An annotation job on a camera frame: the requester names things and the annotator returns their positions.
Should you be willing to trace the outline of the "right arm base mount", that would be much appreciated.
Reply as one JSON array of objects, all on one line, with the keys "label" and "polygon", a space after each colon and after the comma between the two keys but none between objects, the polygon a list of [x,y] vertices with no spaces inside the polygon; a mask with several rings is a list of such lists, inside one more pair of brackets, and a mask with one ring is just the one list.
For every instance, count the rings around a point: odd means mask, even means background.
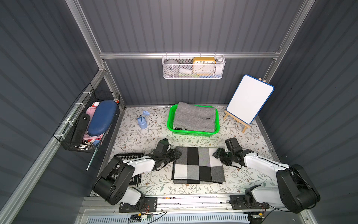
[{"label": "right arm base mount", "polygon": [[259,203],[253,197],[248,195],[230,195],[229,203],[233,210],[262,210],[269,209],[267,203]]}]

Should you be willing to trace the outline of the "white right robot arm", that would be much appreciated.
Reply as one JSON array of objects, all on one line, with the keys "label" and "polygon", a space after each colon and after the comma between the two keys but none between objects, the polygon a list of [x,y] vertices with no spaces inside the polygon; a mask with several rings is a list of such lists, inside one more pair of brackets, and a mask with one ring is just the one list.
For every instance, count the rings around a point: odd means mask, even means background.
[{"label": "white right robot arm", "polygon": [[244,204],[250,209],[266,209],[272,205],[279,210],[298,214],[314,208],[321,200],[318,190],[302,166],[278,163],[253,150],[242,149],[236,138],[227,139],[225,144],[227,150],[218,148],[213,153],[214,158],[226,166],[232,166],[235,162],[242,167],[255,169],[277,182],[274,187],[257,184],[246,189],[241,200],[231,200],[232,205]]}]

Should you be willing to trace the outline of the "grey fuzzy scarf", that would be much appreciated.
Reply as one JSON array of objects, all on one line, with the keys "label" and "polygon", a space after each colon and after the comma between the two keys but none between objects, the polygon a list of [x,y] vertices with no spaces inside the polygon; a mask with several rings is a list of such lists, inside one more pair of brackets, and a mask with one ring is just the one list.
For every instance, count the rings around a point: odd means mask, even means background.
[{"label": "grey fuzzy scarf", "polygon": [[216,109],[179,102],[176,109],[173,128],[213,133],[215,131]]}]

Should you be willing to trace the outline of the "grey black checked scarf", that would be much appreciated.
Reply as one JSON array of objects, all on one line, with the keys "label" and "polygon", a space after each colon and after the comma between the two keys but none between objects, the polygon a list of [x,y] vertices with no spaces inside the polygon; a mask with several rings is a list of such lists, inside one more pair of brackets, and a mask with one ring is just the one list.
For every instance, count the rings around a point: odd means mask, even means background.
[{"label": "grey black checked scarf", "polygon": [[225,182],[222,162],[213,157],[214,147],[177,147],[181,161],[172,170],[175,184],[206,184]]}]

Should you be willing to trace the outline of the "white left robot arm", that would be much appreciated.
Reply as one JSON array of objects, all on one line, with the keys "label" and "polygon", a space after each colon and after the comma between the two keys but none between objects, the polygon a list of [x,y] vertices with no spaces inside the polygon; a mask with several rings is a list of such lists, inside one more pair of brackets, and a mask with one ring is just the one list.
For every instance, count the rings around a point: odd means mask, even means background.
[{"label": "white left robot arm", "polygon": [[139,174],[159,171],[167,164],[178,160],[182,153],[172,148],[169,140],[160,140],[151,154],[136,159],[123,160],[113,157],[98,175],[92,190],[111,205],[126,203],[141,210],[145,195],[130,187],[131,179]]}]

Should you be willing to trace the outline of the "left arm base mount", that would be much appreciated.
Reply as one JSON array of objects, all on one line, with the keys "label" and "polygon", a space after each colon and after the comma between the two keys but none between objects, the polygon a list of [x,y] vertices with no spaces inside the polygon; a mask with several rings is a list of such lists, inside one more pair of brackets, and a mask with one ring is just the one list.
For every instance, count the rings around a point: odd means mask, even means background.
[{"label": "left arm base mount", "polygon": [[120,203],[119,213],[147,213],[156,212],[158,205],[157,197],[142,197],[136,205],[130,205],[128,203]]}]

